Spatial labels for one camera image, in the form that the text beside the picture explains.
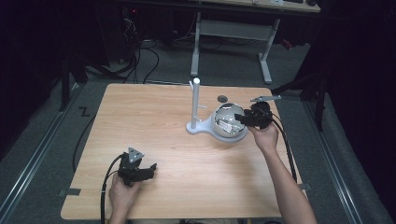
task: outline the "white globe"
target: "white globe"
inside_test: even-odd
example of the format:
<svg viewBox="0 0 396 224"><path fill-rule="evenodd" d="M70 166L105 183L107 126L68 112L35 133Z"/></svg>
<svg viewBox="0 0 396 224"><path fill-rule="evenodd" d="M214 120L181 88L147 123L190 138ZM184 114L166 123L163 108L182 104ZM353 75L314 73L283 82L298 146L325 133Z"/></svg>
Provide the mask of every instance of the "white globe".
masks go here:
<svg viewBox="0 0 396 224"><path fill-rule="evenodd" d="M219 106L212 114L213 130L223 137L236 137L246 128L245 124L235 119L234 114L244 115L240 105L227 103Z"/></svg>

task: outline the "black cord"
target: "black cord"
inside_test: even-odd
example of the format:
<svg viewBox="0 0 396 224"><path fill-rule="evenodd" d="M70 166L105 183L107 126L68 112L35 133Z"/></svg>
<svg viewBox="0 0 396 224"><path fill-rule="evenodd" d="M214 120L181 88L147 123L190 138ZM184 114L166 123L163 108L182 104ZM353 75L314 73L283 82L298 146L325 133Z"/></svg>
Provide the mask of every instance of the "black cord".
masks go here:
<svg viewBox="0 0 396 224"><path fill-rule="evenodd" d="M282 124L282 120L280 119L280 117L278 117L277 115L273 114L271 112L272 115L274 115L279 122L282 124L282 127L276 122L276 120L274 120L273 118L271 118L265 111L263 111L262 109L258 108L265 116L268 117L268 119L270 119L275 126L280 130L283 140L285 141L285 146L286 146L286 153L288 155L288 159L289 159L289 165L290 165L290 170L291 170L291 176L293 177L294 181L297 183L297 174L296 174L296 170L294 168L294 162L293 162L293 155L291 154L291 149L290 149L290 145L289 145L289 141L288 138L286 137L286 133L283 130L283 124Z"/></svg>
<svg viewBox="0 0 396 224"><path fill-rule="evenodd" d="M245 46L245 45L248 45L248 44L253 44L253 43L259 42L258 40L249 39L249 40L246 40L244 43L238 43L238 42L235 42L235 41L230 41L229 39L230 38L226 38L226 37L222 37L221 38L221 40L224 43L232 44L232 45L236 45L236 46Z"/></svg>
<svg viewBox="0 0 396 224"><path fill-rule="evenodd" d="M293 176L294 181L297 183L297 174L296 174L296 170L294 168L294 162L293 162L293 156L291 154L291 150L290 150L290 145L288 142L288 138L286 137L285 132L283 131L283 129L280 127L280 125L273 119L273 123L276 125L276 127L280 130L280 132L282 133L283 139L285 141L285 145L286 145L286 153L288 154L288 159L289 159L289 165L290 165L290 170L291 170L291 175Z"/></svg>
<svg viewBox="0 0 396 224"><path fill-rule="evenodd" d="M93 120L95 118L96 118L96 114L91 118L90 122L88 122L88 124L85 126L84 130L82 131L82 133L79 136L79 139L77 141L77 144L76 144L76 147L75 147L75 150L74 150L74 153L73 153L73 164L72 164L72 167L73 167L73 172L74 173L77 170L77 168L76 168L76 154L77 154L77 151L78 151L79 144L81 143L81 140L82 140L82 137L84 136L84 133L87 132L88 127L92 124L92 122L93 122Z"/></svg>
<svg viewBox="0 0 396 224"><path fill-rule="evenodd" d="M136 68L134 69L134 78L133 78L133 83L134 84L137 84L138 83L138 81L137 81L137 65L139 64L139 62L140 62L140 50L141 50L141 45L139 46L139 48L138 48L138 52L137 52L137 64L136 64Z"/></svg>
<svg viewBox="0 0 396 224"><path fill-rule="evenodd" d="M201 49L207 49L207 50L218 49L218 48L221 47L222 44L223 44L223 41L222 41L221 38L218 39L218 38L216 38L216 37L209 37L207 40L209 40L209 41L210 41L210 40L215 40L215 41L212 41L212 42L216 42L216 40L218 40L219 44L218 44L217 46L215 46L214 48L206 48L206 47L204 47L204 44L206 44L206 43L204 43L205 39L203 39L203 40L200 41L200 43L199 43L199 47L200 47Z"/></svg>
<svg viewBox="0 0 396 224"><path fill-rule="evenodd" d="M111 169L113 168L114 163L116 163L117 160L119 160L122 157L122 154L119 155L113 162L111 162L110 166L108 167L106 176L105 176L105 181L103 182L103 186L102 186L102 193L101 193L101 197L100 197L100 219L101 219L101 223L105 224L105 199L106 199L106 182L108 180L108 178L111 176L111 174L114 174L116 172L113 172L110 174Z"/></svg>
<svg viewBox="0 0 396 224"><path fill-rule="evenodd" d="M134 62L135 62L134 67L131 69L131 71L128 73L128 75L125 77L122 83L125 83L128 80L129 76L132 74L133 71L136 71L138 60L136 59L135 55L134 55Z"/></svg>
<svg viewBox="0 0 396 224"><path fill-rule="evenodd" d="M149 75L151 75L151 73L157 68L158 63L160 63L160 56L154 50L152 49L145 49L145 50L151 51L153 54L155 54L155 56L157 56L157 62L155 63L155 66L151 69L151 71L149 71L149 73L143 79L143 84L146 84L146 80L148 79Z"/></svg>
<svg viewBox="0 0 396 224"><path fill-rule="evenodd" d="M89 69L85 69L86 72L89 72L90 74L99 76L99 75L105 75L108 77L112 77L115 79L124 79L124 77L120 76L121 73L128 71L129 69L131 69L134 66L134 58L132 58L132 60L128 63L128 65L126 65L125 67L121 68L118 71L112 72L108 69L106 69L105 67L103 67L101 64L97 64L89 59L86 59L85 57L76 54L76 57L79 58L83 63L90 65L91 67L93 67L94 69L96 69L97 71L100 72L100 74L98 73L94 73L93 71L89 70Z"/></svg>

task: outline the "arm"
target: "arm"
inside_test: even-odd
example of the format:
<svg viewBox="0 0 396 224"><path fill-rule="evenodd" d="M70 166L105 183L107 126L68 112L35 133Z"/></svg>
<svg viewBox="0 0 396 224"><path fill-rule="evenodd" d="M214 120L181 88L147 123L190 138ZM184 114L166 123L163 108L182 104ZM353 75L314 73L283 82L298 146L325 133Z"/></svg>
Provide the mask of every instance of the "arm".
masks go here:
<svg viewBox="0 0 396 224"><path fill-rule="evenodd" d="M271 123L268 128L258 130L248 127L253 133L256 145L267 161L274 182L276 200L280 214L286 223L317 223L309 201L300 190L276 151L278 130Z"/></svg>
<svg viewBox="0 0 396 224"><path fill-rule="evenodd" d="M111 205L113 206L110 224L125 224L141 184L142 182L136 182L132 187L128 187L124 185L117 174L113 175L113 182L109 191Z"/></svg>

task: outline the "gray carpet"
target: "gray carpet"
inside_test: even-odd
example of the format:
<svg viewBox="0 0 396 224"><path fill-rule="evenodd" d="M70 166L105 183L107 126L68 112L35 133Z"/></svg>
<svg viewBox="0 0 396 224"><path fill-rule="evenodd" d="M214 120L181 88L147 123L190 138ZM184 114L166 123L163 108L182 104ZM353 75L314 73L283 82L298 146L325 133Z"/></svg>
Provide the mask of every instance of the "gray carpet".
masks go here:
<svg viewBox="0 0 396 224"><path fill-rule="evenodd" d="M153 43L148 42L145 45L149 47L153 46ZM259 43L252 43L251 48L256 49L258 45ZM216 43L206 44L204 47L199 75L202 85L267 87L270 89L292 81L309 50L309 46L299 46L287 50L282 46L274 45L268 58L273 84L267 86L263 83L256 54L233 50L234 46L224 44L219 48ZM152 50L158 53L160 62L148 78L149 83L158 83L158 81L187 83L189 81L191 46L174 45L169 48L158 43ZM139 83L155 63L156 56L152 52L142 49L140 63L137 66ZM89 82L85 86L79 87L80 94L70 105L58 132L50 142L47 155L15 207L8 223L98 223L98 220L62 220L60 213L64 197L58 194L61 189L68 189L70 186L73 178L73 152L78 144L78 139L96 113L107 84L112 82L119 81L107 77L90 76ZM285 125L285 131L301 177L305 183L309 183L312 187L307 192L308 199L315 210L319 223L349 223L346 211L325 165L316 131L310 125L310 118L297 93L297 91L285 92L282 94L283 99L276 101L276 105ZM32 116L18 142L0 163L1 202L6 199L46 130L58 115L61 105L60 94L60 85L57 85L52 91L50 99ZM329 97L326 98L323 127L334 159L359 208L362 223L392 223L387 211L377 199L370 180L356 159L334 113ZM76 163L78 163L88 134L89 129L82 137ZM270 220L282 222L280 217L252 219L252 222L265 223Z"/></svg>

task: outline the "metal rail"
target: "metal rail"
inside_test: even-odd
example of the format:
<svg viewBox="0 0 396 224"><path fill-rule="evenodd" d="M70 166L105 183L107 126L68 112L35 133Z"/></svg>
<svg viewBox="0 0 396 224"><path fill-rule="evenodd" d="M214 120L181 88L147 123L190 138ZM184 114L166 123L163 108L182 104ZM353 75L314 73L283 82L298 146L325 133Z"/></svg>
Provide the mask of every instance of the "metal rail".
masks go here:
<svg viewBox="0 0 396 224"><path fill-rule="evenodd" d="M332 178L332 182L334 183L335 189L338 193L338 197L340 198L341 204L344 206L344 209L346 211L346 215L349 219L349 223L357 223L361 224L363 223L361 220L361 215L359 214L358 208L356 207L352 195L349 191L349 188L344 181L344 178L341 175L340 170L338 169L338 166L335 162L334 157L332 156L332 151L330 150L329 145L327 144L326 138L323 134L318 129L317 124L315 123L315 112L314 108L312 108L312 105L309 104L309 102L303 102L303 107L305 110L305 113L308 115L310 118L310 123L312 127L315 129L318 140L321 144L321 152L323 155L323 158L325 160L326 166L329 169L329 174Z"/></svg>
<svg viewBox="0 0 396 224"><path fill-rule="evenodd" d="M70 108L70 105L77 98L78 94L82 91L82 89L83 88L78 84L74 85L69 104L65 107L64 111L58 112L55 119L47 129L43 139L40 141L37 148L35 149L35 153L33 154L32 158L25 166L24 170L18 177L18 180L15 183L14 187L1 205L0 223L6 224L10 219L14 209L18 205L18 202L21 200L21 197L28 188L38 168L40 167L41 162L50 151L50 144L52 143L52 139L58 131L59 127L61 126L62 121L64 120L64 117Z"/></svg>

